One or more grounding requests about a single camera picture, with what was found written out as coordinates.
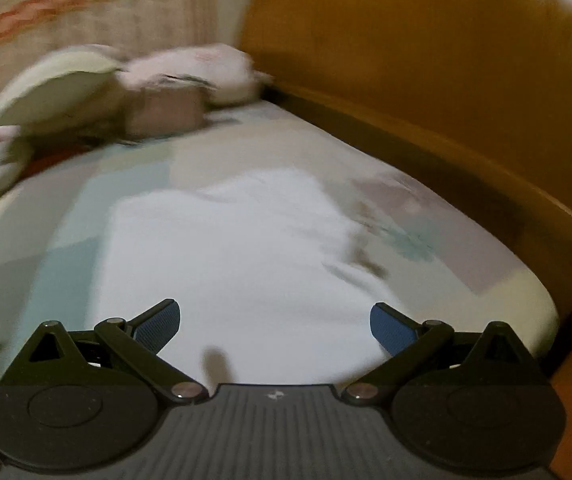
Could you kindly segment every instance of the white bed sheet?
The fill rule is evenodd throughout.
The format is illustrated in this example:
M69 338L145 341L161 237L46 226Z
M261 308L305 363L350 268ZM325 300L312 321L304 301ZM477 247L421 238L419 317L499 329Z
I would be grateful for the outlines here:
M170 141L176 190L113 208L88 328L175 298L184 322L160 355L210 388L354 379L386 359L377 301L456 330L504 320L533 353L549 346L544 286L428 188L268 103L211 118Z

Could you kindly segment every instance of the metal rivet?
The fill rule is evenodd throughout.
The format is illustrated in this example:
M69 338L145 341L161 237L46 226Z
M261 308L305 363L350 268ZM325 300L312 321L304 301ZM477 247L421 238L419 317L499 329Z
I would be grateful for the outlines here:
M355 383L346 388L346 393L353 399L372 399L380 390L374 384Z
M177 383L170 389L171 393L180 399L194 399L199 396L203 390L200 384L191 383L190 381Z

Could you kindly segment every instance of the wooden headboard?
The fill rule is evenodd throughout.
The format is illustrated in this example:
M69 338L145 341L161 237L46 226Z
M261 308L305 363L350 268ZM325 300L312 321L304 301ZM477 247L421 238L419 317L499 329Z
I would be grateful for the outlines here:
M281 104L432 187L572 310L572 0L252 0Z

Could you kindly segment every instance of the pastel patterned sheet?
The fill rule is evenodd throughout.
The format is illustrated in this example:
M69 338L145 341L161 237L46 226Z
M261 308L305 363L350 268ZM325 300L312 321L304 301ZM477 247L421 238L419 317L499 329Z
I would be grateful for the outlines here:
M256 170L296 169L323 183L346 216L363 225L348 263L382 280L409 316L476 331L501 319L533 353L550 345L557 314L537 277L426 186L272 104L211 120L186 136L68 160L0 200L0 374L40 322L90 328L95 269L102 267L115 206L163 190L202 190Z

